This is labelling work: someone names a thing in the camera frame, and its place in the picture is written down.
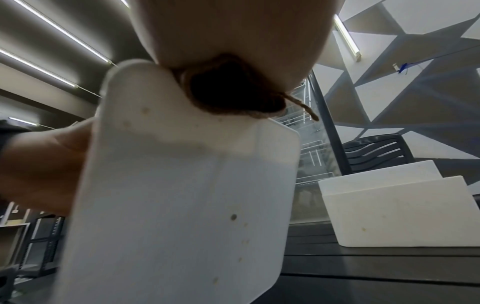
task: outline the chair backrest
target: chair backrest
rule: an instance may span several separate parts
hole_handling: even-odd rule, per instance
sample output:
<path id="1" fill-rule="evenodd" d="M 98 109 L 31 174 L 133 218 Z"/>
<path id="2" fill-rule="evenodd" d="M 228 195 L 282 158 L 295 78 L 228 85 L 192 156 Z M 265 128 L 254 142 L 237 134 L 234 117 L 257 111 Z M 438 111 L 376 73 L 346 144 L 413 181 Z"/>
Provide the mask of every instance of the chair backrest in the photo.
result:
<path id="1" fill-rule="evenodd" d="M 415 162 L 400 134 L 376 135 L 343 144 L 352 173 Z"/>

